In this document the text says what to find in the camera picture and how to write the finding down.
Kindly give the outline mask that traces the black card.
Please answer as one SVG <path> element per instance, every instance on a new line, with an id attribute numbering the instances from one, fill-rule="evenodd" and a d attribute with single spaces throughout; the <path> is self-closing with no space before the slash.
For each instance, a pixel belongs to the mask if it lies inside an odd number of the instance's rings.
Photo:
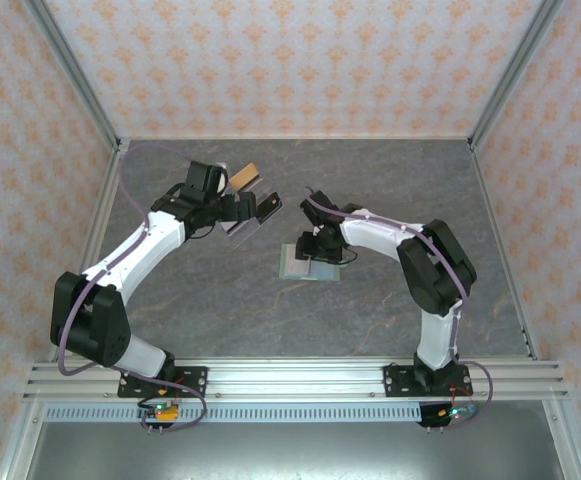
<path id="1" fill-rule="evenodd" d="M 260 224 L 266 222 L 271 216 L 283 207 L 283 202 L 277 192 L 266 196 L 258 205 L 256 219 Z"/>

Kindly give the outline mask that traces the clear acrylic card stand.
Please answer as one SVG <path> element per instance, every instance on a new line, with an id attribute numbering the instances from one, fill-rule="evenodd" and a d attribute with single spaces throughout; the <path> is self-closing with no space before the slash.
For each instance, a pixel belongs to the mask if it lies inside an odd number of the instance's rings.
<path id="1" fill-rule="evenodd" d="M 272 187 L 272 184 L 270 183 L 270 181 L 268 179 L 266 179 L 265 177 L 263 177 L 260 173 L 259 173 L 259 179 L 256 182 L 254 182 L 253 184 L 249 185 L 246 189 L 243 189 L 243 190 L 240 190 L 240 191 L 234 190 L 230 186 L 229 180 L 228 180 L 227 189 L 226 189 L 226 194 L 234 194 L 238 198 L 240 198 L 240 195 L 242 193 L 254 193 L 256 195 L 257 205 L 266 196 L 268 196 L 272 192 L 277 192 L 278 193 L 277 189 Z M 252 237 L 266 222 L 264 222 L 263 224 L 260 224 L 259 223 L 260 226 L 255 231 L 247 231 L 245 234 L 238 234 L 238 235 L 235 235 L 235 236 L 232 236 L 232 237 L 229 237 L 229 236 L 226 235 L 227 236 L 227 239 L 229 241 L 229 244 L 233 248 L 237 248 L 238 246 L 240 246 L 241 244 L 243 244 L 246 240 L 248 240 L 250 237 Z"/>

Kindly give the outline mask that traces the tan wooden block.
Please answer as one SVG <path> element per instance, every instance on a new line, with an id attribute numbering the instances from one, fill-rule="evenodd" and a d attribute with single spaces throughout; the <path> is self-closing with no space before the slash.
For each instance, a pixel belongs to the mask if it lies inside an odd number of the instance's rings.
<path id="1" fill-rule="evenodd" d="M 259 171 L 254 163 L 249 163 L 229 179 L 230 186 L 240 191 L 259 179 Z"/>

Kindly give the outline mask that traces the controller board with yellow connector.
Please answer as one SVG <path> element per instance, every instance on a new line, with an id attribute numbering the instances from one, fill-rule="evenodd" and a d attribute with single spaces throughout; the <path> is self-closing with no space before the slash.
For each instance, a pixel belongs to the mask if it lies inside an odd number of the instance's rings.
<path id="1" fill-rule="evenodd" d="M 172 401 L 158 400 L 153 402 L 150 399 L 144 399 L 138 402 L 138 408 L 146 419 L 174 422 L 179 418 L 179 406 Z"/>

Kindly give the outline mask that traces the controller board with blue part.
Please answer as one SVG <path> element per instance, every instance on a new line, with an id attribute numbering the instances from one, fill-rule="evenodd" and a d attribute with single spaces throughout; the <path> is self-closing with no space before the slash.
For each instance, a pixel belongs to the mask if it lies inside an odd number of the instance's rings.
<path id="1" fill-rule="evenodd" d="M 462 405 L 445 405 L 438 412 L 437 417 L 441 420 L 461 420 L 467 419 L 477 413 L 477 405 L 475 403 L 467 403 Z"/>

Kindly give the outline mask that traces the grey metal panel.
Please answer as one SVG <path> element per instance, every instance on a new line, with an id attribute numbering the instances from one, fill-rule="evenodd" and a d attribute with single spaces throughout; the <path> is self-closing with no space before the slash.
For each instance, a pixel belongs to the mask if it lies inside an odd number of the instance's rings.
<path id="1" fill-rule="evenodd" d="M 564 480 L 550 434 L 508 421 L 414 424 L 47 424 L 27 480 Z"/>

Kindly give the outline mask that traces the aluminium side rail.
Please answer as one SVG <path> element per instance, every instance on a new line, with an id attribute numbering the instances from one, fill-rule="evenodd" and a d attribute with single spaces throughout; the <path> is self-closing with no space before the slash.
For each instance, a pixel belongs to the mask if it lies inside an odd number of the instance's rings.
<path id="1" fill-rule="evenodd" d="M 78 272 L 96 264 L 101 252 L 101 246 L 110 217 L 118 186 L 118 167 L 120 159 L 129 149 L 130 139 L 122 138 L 119 144 L 112 148 L 102 182 L 98 190 L 94 210 L 91 214 L 87 235 L 83 244 Z"/>
<path id="2" fill-rule="evenodd" d="M 480 185 L 480 189 L 482 191 L 482 195 L 484 198 L 484 203 L 486 206 L 486 210 L 488 212 L 489 220 L 493 229 L 494 238 L 496 241 L 496 245 L 499 251 L 499 255 L 502 261 L 503 269 L 505 272 L 507 284 L 510 290 L 511 299 L 515 307 L 517 319 L 520 324 L 521 333 L 524 338 L 524 342 L 526 345 L 526 350 L 528 352 L 527 356 L 533 360 L 538 361 L 541 360 L 541 352 L 539 349 L 539 345 L 537 342 L 537 338 L 535 332 L 532 329 L 531 322 L 528 320 L 526 315 L 526 308 L 523 304 L 523 300 L 519 293 L 519 289 L 516 283 L 515 275 L 511 270 L 511 266 L 509 263 L 506 245 L 504 242 L 504 238 L 502 237 L 502 231 L 500 228 L 500 222 L 497 219 L 497 215 L 495 212 L 495 203 L 490 195 L 486 178 L 484 175 L 484 169 L 480 164 L 478 158 L 477 147 L 472 142 L 471 138 L 467 139 L 467 145 L 469 147 L 471 161 L 477 176 L 477 180 Z"/>

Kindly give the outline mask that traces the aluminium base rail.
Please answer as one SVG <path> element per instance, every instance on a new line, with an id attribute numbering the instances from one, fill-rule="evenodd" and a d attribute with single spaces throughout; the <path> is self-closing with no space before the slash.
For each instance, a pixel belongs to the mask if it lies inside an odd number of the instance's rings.
<path id="1" fill-rule="evenodd" d="M 568 400 L 574 388 L 555 361 L 527 357 L 478 360 L 490 373 L 495 400 Z M 186 359 L 186 365 L 208 368 L 206 398 L 211 401 L 375 402 L 395 384 L 383 373 L 389 360 L 367 358 L 218 358 Z M 53 363 L 32 367 L 23 398 L 32 401 L 112 400 L 120 374 L 95 367 L 73 377 Z"/>

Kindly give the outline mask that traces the aluminium corner post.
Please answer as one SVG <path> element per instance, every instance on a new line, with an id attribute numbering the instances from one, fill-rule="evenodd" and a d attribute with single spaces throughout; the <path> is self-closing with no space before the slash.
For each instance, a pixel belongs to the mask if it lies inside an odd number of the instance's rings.
<path id="1" fill-rule="evenodd" d="M 564 0 L 541 0 L 539 7 L 514 50 L 509 62 L 489 97 L 473 132 L 467 138 L 470 151 L 475 153 L 503 110 L 526 66 L 549 30 Z"/>
<path id="2" fill-rule="evenodd" d="M 59 65 L 62 67 L 68 80 L 74 87 L 78 97 L 83 102 L 96 129 L 105 143 L 117 151 L 121 143 L 111 120 L 106 114 L 95 90 L 85 75 L 77 55 L 70 46 L 66 36 L 46 0 L 22 0 L 23 4 L 36 22 L 41 33 L 46 38 Z"/>

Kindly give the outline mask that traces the aluminium frame leg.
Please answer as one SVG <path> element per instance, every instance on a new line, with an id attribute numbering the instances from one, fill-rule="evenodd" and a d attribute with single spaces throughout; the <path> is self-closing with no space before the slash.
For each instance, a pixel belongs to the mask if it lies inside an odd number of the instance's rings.
<path id="1" fill-rule="evenodd" d="M 564 480 L 581 480 L 581 435 L 568 400 L 543 400 L 554 448 Z"/>
<path id="2" fill-rule="evenodd" d="M 46 410 L 45 402 L 22 406 L 0 465 L 0 480 L 27 479 Z"/>

